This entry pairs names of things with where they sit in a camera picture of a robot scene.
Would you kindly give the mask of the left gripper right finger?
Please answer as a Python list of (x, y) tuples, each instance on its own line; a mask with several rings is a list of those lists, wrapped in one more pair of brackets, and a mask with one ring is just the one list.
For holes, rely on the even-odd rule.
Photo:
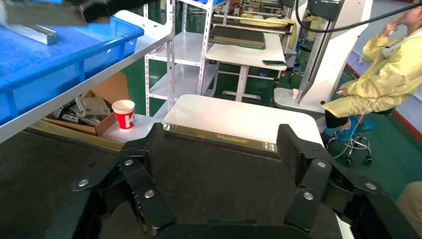
[(375, 204), (383, 198), (381, 188), (337, 163), (321, 144), (303, 140), (288, 124), (281, 124), (276, 146), (279, 159), (297, 187), (287, 223), (309, 231), (320, 204), (352, 227), (366, 217), (379, 217)]

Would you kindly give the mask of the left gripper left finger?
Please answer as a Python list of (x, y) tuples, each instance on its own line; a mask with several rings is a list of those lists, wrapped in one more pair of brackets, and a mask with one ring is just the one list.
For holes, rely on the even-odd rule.
[(160, 129), (162, 125), (155, 123), (144, 138), (126, 142), (113, 162), (74, 181), (72, 190), (92, 192), (94, 206), (102, 216), (131, 202), (134, 212), (155, 229), (175, 223), (176, 215), (151, 175), (148, 147)]

